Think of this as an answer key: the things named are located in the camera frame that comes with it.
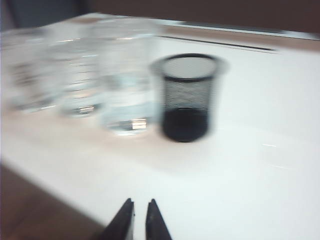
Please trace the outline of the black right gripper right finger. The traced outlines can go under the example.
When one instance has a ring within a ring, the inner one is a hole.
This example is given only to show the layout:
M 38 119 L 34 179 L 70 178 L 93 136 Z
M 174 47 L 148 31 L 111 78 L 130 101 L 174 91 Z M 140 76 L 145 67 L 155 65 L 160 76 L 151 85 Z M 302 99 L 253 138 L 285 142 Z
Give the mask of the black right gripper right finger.
M 155 199 L 148 203 L 145 219 L 146 240 L 172 240 Z

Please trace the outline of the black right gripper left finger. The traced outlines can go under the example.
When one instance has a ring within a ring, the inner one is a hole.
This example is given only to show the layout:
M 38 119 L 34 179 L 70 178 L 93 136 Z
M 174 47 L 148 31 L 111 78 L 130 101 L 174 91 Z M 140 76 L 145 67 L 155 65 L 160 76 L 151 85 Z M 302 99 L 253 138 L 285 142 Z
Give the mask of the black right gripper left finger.
M 134 239 L 135 205 L 128 198 L 112 221 L 103 230 L 100 240 L 133 240 Z

